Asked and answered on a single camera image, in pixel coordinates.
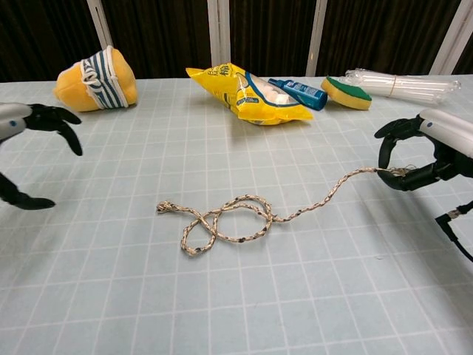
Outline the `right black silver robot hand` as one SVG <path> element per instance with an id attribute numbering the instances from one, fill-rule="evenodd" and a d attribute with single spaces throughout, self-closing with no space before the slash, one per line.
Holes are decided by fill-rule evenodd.
<path id="1" fill-rule="evenodd" d="M 472 123 L 439 109 L 425 109 L 415 118 L 402 118 L 381 127 L 383 140 L 378 156 L 378 176 L 390 188 L 414 191 L 457 175 L 472 176 Z M 434 147 L 435 162 L 413 169 L 404 176 L 387 171 L 391 152 L 398 141 L 425 137 Z"/>

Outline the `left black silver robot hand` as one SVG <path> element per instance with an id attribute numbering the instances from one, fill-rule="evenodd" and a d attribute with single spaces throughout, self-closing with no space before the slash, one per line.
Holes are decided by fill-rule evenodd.
<path id="1" fill-rule="evenodd" d="M 70 127 L 79 125 L 81 119 L 67 109 L 43 104 L 1 104 L 1 142 L 19 135 L 26 129 L 57 132 L 65 138 L 70 149 L 77 155 L 83 154 L 81 143 Z M 1 176 L 1 199 L 23 210 L 49 209 L 55 202 L 42 197 L 30 197 L 21 192 L 6 176 Z"/>

